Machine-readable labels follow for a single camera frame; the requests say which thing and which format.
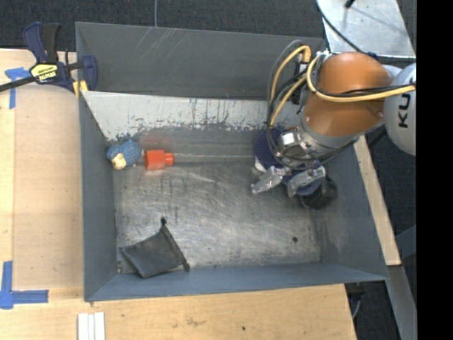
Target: black carpet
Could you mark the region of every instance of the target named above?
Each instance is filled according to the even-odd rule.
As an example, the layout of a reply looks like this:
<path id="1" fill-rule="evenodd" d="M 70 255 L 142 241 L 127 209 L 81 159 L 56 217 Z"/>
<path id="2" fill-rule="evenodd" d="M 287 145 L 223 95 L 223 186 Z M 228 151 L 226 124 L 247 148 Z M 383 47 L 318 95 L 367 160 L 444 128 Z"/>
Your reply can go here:
<path id="1" fill-rule="evenodd" d="M 417 51 L 417 0 L 397 2 Z M 157 6 L 155 21 L 154 0 L 0 0 L 0 47 L 23 46 L 23 29 L 35 21 L 61 23 L 57 48 L 69 51 L 76 49 L 76 21 L 323 37 L 314 0 L 158 0 Z M 379 133 L 369 134 L 369 142 Z M 385 132 L 370 151 L 399 235 L 416 223 L 415 157 L 399 150 Z M 416 256 L 405 267 L 416 303 Z M 383 283 L 365 284 L 356 323 L 359 340 L 399 339 Z"/>

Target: black wheel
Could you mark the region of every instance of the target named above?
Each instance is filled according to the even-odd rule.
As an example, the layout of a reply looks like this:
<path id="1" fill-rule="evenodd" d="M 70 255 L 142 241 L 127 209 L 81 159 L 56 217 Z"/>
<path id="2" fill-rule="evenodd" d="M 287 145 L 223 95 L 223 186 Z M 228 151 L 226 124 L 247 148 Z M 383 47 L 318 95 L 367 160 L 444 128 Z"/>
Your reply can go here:
<path id="1" fill-rule="evenodd" d="M 329 178 L 323 179 L 319 188 L 312 194 L 299 196 L 300 204 L 307 209 L 322 209 L 338 196 L 337 185 Z"/>

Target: yellow cable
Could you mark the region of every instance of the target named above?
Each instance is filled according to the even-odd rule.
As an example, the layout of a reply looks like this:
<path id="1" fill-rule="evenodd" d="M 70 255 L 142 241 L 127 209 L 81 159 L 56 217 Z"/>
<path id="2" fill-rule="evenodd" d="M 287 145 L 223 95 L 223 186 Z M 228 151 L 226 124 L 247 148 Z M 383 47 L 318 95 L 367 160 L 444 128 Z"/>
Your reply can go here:
<path id="1" fill-rule="evenodd" d="M 271 89 L 271 92 L 270 92 L 270 102 L 272 102 L 273 99 L 274 99 L 275 90 L 277 89 L 277 81 L 278 81 L 278 77 L 280 76 L 280 73 L 282 72 L 282 70 L 285 67 L 285 65 L 292 58 L 294 58 L 296 55 L 298 55 L 300 52 L 303 52 L 303 54 L 302 54 L 302 62 L 303 63 L 308 63 L 310 61 L 311 50 L 310 50 L 310 47 L 308 45 L 302 45 L 301 47 L 298 47 L 293 53 L 288 55 L 288 57 L 282 62 L 282 64 L 278 67 L 277 72 L 275 73 L 274 82 L 272 84 L 272 89 Z"/>
<path id="2" fill-rule="evenodd" d="M 286 103 L 286 101 L 288 101 L 288 98 L 292 95 L 292 93 L 297 89 L 297 87 L 299 87 L 302 83 L 304 83 L 306 80 L 306 74 L 304 74 L 300 79 L 299 81 L 296 82 L 296 84 L 291 87 L 291 89 L 285 94 L 285 97 L 283 97 L 282 101 L 280 102 L 280 104 L 278 105 L 277 109 L 275 110 L 275 112 L 273 113 L 272 115 L 272 118 L 270 119 L 270 127 L 272 127 L 274 125 L 274 122 L 275 120 L 277 119 L 277 116 L 278 114 L 280 113 L 280 111 L 282 110 L 284 104 Z"/>
<path id="3" fill-rule="evenodd" d="M 410 85 L 407 87 L 400 87 L 400 88 L 395 88 L 387 92 L 380 92 L 380 93 L 371 93 L 371 94 L 365 94 L 363 96 L 356 96 L 356 97 L 333 97 L 329 96 L 328 94 L 321 93 L 316 90 L 316 88 L 313 85 L 313 82 L 311 81 L 311 72 L 313 71 L 313 67 L 323 55 L 318 55 L 315 59 L 311 61 L 309 64 L 307 70 L 306 70 L 306 84 L 308 85 L 310 91 L 313 94 L 316 94 L 319 98 L 322 98 L 323 100 L 330 101 L 330 102 L 339 102 L 339 103 L 347 103 L 347 102 L 360 102 L 360 101 L 371 101 L 374 99 L 378 98 L 388 98 L 390 96 L 394 96 L 396 94 L 404 94 L 406 92 L 410 91 L 415 91 L 415 86 Z"/>

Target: gray bin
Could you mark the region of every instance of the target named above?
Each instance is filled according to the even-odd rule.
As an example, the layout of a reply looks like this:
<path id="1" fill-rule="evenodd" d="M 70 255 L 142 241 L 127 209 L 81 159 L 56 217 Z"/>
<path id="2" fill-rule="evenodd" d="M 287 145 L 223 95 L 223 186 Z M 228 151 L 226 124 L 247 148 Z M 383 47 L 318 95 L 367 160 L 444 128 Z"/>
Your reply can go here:
<path id="1" fill-rule="evenodd" d="M 94 23 L 77 23 L 76 38 L 99 66 L 96 91 L 79 100 L 85 300 L 387 277 L 353 147 L 326 165 L 339 196 L 322 210 L 302 208 L 284 186 L 251 192 L 271 67 L 294 39 L 314 52 L 322 40 Z M 294 107 L 282 125 L 297 119 Z M 105 151 L 126 137 L 172 152 L 175 164 L 114 171 Z M 191 270 L 143 279 L 119 248 L 157 233 L 161 217 Z"/>

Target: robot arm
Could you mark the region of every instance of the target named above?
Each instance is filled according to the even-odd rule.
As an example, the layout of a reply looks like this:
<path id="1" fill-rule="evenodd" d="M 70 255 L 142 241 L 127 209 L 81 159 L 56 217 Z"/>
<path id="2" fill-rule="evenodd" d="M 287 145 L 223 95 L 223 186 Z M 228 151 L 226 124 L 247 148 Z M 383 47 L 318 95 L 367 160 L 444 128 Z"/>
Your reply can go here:
<path id="1" fill-rule="evenodd" d="M 308 65 L 277 91 L 283 67 L 298 55 L 299 63 Z M 264 174 L 253 193 L 283 183 L 290 197 L 312 195 L 326 180 L 319 168 L 382 125 L 396 146 L 415 155 L 415 64 L 401 70 L 360 52 L 320 52 L 311 61 L 309 55 L 308 47 L 297 48 L 272 74 L 266 141 L 264 134 L 258 136 L 255 147 L 256 167 Z M 278 127 L 282 106 L 301 89 L 308 96 L 295 112 L 299 124 Z"/>

